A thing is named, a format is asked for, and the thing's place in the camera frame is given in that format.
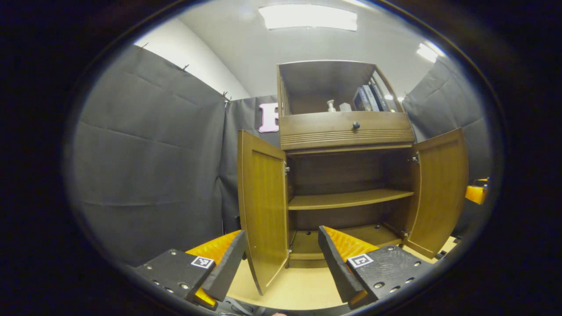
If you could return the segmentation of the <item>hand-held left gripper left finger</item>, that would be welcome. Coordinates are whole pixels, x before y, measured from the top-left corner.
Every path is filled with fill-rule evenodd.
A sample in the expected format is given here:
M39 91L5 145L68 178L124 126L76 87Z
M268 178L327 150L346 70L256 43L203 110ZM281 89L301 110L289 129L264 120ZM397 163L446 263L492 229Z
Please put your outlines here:
M227 296L246 244L245 230L237 230L188 251L168 249L134 270L180 299L216 310Z

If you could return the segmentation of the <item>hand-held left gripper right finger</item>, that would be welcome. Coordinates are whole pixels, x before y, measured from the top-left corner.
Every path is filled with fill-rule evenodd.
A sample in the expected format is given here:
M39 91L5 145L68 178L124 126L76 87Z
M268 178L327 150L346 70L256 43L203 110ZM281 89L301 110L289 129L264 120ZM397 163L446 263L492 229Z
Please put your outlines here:
M433 269L397 245L375 246L327 226L319 227L318 244L340 299L350 309L403 292Z

